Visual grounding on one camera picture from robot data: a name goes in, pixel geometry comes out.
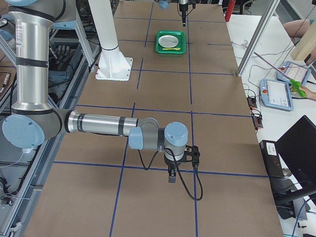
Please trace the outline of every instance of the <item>white sticker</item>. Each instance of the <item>white sticker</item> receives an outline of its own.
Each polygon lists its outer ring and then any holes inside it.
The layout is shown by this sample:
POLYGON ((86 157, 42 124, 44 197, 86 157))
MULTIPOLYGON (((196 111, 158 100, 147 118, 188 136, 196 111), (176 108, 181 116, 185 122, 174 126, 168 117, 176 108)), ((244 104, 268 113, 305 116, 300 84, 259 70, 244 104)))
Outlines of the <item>white sticker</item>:
POLYGON ((15 26, 15 43, 17 48, 24 46, 24 27, 22 25, 15 26))
POLYGON ((267 152, 268 152, 268 155, 272 155, 272 156, 277 155, 276 147, 273 143, 267 142, 267 152))

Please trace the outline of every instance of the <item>white plate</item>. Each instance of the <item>white plate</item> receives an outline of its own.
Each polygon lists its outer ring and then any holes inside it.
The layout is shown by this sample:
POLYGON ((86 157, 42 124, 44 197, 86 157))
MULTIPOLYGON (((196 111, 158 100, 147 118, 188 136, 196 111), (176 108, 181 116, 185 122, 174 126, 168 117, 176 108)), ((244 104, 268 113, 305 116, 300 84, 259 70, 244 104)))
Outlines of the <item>white plate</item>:
POLYGON ((179 40, 175 36, 165 35, 158 39, 158 43, 164 48, 173 48, 177 46, 179 40))

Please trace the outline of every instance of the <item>cardboard table surface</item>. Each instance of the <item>cardboard table surface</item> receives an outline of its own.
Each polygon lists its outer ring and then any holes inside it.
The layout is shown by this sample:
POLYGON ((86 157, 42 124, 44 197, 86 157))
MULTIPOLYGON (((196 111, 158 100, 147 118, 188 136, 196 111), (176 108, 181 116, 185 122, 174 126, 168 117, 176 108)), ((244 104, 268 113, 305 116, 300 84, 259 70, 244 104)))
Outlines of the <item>cardboard table surface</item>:
MULTIPOLYGON (((204 198, 190 199, 179 177, 168 183, 161 154, 144 171, 126 138, 66 134, 25 237, 283 236, 222 9, 197 4, 188 20, 182 27, 176 4, 121 1, 115 24, 134 59, 130 80, 91 74, 76 109, 185 124, 204 198), (184 31, 187 52, 158 55, 159 30, 184 31)), ((146 163, 153 153, 143 152, 146 163)), ((180 167, 199 196, 192 166, 180 167)))

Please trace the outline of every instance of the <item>red object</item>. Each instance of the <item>red object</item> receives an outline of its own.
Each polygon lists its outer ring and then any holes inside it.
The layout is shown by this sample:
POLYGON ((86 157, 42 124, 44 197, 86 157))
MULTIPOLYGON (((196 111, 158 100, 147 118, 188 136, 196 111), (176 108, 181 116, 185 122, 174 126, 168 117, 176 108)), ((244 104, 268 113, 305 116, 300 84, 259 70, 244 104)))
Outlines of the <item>red object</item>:
POLYGON ((234 7, 235 7, 235 3, 236 3, 236 0, 229 0, 226 15, 225 15, 226 22, 229 22, 229 20, 231 18, 232 12, 233 12, 234 7))

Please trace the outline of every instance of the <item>person's arm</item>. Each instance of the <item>person's arm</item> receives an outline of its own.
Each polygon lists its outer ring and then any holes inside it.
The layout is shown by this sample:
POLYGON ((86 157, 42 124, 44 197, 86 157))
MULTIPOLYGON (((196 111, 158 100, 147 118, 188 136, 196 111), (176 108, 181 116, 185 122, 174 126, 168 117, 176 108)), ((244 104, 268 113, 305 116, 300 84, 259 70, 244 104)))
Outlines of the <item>person's arm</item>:
POLYGON ((307 98, 316 100, 316 92, 313 92, 313 91, 309 90, 309 89, 308 89, 307 87, 305 87, 305 86, 301 86, 300 89, 306 93, 306 97, 307 97, 307 98))

